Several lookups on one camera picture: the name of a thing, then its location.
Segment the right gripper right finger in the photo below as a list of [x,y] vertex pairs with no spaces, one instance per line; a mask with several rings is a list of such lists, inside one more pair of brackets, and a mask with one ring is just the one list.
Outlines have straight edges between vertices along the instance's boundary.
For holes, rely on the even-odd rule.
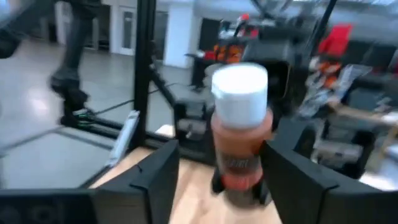
[[282,223],[397,224],[396,191],[379,190],[267,143],[261,162]]

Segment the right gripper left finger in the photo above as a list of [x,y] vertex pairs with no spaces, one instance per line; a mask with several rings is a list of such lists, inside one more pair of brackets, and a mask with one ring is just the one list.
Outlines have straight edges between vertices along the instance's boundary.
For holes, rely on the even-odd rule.
[[167,224],[178,179],[171,140],[95,189],[1,191],[2,224]]

